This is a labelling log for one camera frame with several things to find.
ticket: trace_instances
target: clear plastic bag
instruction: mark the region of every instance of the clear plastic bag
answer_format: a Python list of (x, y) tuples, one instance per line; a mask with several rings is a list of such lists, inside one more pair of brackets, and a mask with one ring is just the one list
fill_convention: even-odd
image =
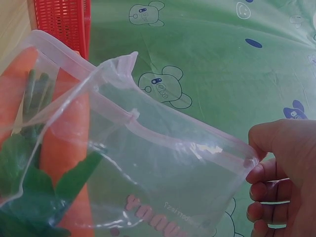
[[(12, 88), (18, 119), (0, 122), (1, 234), (212, 236), (258, 163), (254, 151), (143, 93), (131, 76), (137, 53), (96, 68), (33, 31), (11, 57), (30, 49), (25, 83)], [(13, 101), (5, 80), (0, 91)]]

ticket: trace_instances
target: orange carrot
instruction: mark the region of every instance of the orange carrot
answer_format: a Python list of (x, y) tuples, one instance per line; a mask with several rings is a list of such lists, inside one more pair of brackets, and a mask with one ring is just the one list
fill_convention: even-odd
[[(0, 128), (15, 122), (29, 71), (35, 66), (38, 52), (35, 47), (24, 49), (0, 76)], [(0, 133), (0, 146), (11, 135), (11, 131)]]
[[(78, 80), (60, 69), (53, 100), (71, 89)], [(44, 135), (39, 168), (45, 171), (54, 185), (63, 174), (74, 168), (86, 157), (89, 135), (89, 95), (77, 97)], [(72, 233), (72, 237), (93, 237), (92, 213), (85, 185), (59, 227)]]

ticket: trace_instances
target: red plastic basket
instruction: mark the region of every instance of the red plastic basket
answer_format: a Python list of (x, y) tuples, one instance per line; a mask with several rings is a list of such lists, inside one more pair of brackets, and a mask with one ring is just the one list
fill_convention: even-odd
[(39, 30), (59, 39), (88, 59), (90, 0), (34, 0)]

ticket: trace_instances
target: green tablecloth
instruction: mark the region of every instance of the green tablecloth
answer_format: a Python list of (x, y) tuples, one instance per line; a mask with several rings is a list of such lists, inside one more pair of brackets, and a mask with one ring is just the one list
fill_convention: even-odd
[[(316, 119), (316, 1), (92, 0), (90, 61), (133, 51), (144, 92), (245, 142), (257, 123)], [(248, 193), (216, 237), (250, 235)]]

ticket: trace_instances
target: blue oval print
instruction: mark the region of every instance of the blue oval print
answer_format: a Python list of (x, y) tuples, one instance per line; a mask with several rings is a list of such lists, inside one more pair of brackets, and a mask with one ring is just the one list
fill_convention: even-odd
[(262, 48), (263, 47), (262, 44), (260, 44), (259, 42), (255, 41), (253, 39), (246, 39), (246, 42), (248, 44), (250, 44), (251, 46), (254, 46), (256, 48)]

